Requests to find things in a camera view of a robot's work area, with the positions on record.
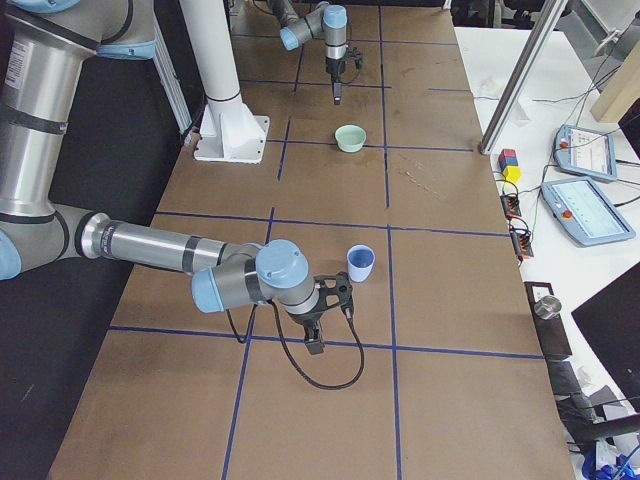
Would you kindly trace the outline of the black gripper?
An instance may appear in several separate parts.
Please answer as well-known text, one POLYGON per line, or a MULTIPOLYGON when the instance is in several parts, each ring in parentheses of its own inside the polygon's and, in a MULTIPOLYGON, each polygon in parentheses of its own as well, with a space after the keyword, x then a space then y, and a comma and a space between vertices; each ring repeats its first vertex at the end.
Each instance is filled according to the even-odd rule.
POLYGON ((332 98, 334 104, 341 104, 342 99, 342 75, 346 70, 346 60, 344 58, 325 58, 325 70, 330 75, 332 98))
POLYGON ((304 305, 285 306, 289 317, 305 332, 304 343, 310 354, 324 352, 321 317, 329 310, 325 299, 318 299, 314 305, 307 302, 304 305))

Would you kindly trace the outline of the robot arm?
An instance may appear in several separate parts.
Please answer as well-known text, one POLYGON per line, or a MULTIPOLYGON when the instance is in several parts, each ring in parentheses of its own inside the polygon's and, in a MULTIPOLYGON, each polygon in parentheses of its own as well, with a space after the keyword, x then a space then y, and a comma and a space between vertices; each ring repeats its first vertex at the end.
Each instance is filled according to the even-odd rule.
POLYGON ((221 244, 141 226, 163 182, 121 147, 98 146, 89 174, 49 194, 84 65, 120 126, 146 120, 137 94, 175 98, 156 72, 150 1, 11 1, 14 28, 1 95, 1 276, 71 258, 109 258, 192 272, 221 244))
POLYGON ((268 1, 267 7, 280 23, 279 35, 287 51, 295 50, 307 41, 324 35, 325 68, 331 77, 334 104, 339 105, 343 85, 341 76, 346 69, 348 51, 346 8, 321 1, 310 13, 300 17, 287 0, 268 1))

